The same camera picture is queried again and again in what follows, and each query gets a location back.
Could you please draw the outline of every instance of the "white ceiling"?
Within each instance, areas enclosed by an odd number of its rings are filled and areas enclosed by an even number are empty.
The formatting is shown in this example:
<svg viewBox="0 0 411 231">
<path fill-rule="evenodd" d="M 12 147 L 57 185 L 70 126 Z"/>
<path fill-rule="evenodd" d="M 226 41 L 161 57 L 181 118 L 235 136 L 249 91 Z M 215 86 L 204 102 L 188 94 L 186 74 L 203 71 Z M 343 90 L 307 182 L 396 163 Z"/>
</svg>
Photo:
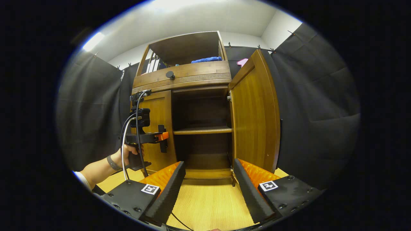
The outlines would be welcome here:
<svg viewBox="0 0 411 231">
<path fill-rule="evenodd" d="M 100 28 L 105 37 L 90 52 L 109 61 L 153 40 L 211 30 L 261 37 L 275 11 L 257 0 L 150 0 Z"/>
</svg>

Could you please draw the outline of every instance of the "black wristband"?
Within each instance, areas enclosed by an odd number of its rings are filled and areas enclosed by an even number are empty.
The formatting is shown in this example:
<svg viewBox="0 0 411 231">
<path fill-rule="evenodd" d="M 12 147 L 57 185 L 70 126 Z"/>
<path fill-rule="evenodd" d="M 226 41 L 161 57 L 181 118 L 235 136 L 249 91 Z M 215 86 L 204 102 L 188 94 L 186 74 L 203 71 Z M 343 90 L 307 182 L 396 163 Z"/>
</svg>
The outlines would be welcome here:
<svg viewBox="0 0 411 231">
<path fill-rule="evenodd" d="M 114 163 L 114 161 L 111 159 L 111 155 L 107 156 L 107 161 L 114 170 L 119 171 L 123 169 L 122 167 L 119 167 L 116 163 Z"/>
</svg>

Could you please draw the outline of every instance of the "blue towel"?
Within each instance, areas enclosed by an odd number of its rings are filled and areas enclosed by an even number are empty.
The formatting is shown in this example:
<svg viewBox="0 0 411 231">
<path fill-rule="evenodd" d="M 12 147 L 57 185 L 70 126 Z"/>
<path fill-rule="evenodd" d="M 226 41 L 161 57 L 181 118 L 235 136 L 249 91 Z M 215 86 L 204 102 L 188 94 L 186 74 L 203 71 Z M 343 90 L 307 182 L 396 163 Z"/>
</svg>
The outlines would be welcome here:
<svg viewBox="0 0 411 231">
<path fill-rule="evenodd" d="M 191 61 L 191 63 L 196 63 L 196 62 L 210 62 L 210 61 L 222 61 L 221 57 L 209 57 L 209 58 L 202 58 L 199 60 L 194 60 Z"/>
</svg>

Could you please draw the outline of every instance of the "white sleeve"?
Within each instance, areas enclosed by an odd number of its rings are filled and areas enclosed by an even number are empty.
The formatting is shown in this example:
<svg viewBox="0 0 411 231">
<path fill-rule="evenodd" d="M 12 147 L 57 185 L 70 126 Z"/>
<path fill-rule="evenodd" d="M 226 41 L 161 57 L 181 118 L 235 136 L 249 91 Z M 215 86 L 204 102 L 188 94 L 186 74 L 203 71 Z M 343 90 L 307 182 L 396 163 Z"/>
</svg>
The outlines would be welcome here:
<svg viewBox="0 0 411 231">
<path fill-rule="evenodd" d="M 75 172 L 73 171 L 73 173 L 76 175 L 77 179 L 79 179 L 83 185 L 85 185 L 90 191 L 91 191 L 91 187 L 90 184 L 88 183 L 88 181 L 85 179 L 85 177 L 81 174 L 81 172 Z"/>
</svg>

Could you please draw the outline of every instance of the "black knob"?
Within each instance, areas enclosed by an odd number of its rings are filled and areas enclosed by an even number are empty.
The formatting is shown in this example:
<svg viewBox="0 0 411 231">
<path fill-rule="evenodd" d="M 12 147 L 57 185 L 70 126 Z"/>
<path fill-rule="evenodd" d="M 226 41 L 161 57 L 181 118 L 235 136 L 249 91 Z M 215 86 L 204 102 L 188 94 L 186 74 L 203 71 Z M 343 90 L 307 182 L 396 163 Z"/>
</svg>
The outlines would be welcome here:
<svg viewBox="0 0 411 231">
<path fill-rule="evenodd" d="M 166 73 L 166 77 L 167 77 L 167 78 L 170 78 L 170 79 L 175 79 L 174 72 L 172 72 L 172 71 L 167 72 L 167 73 Z"/>
</svg>

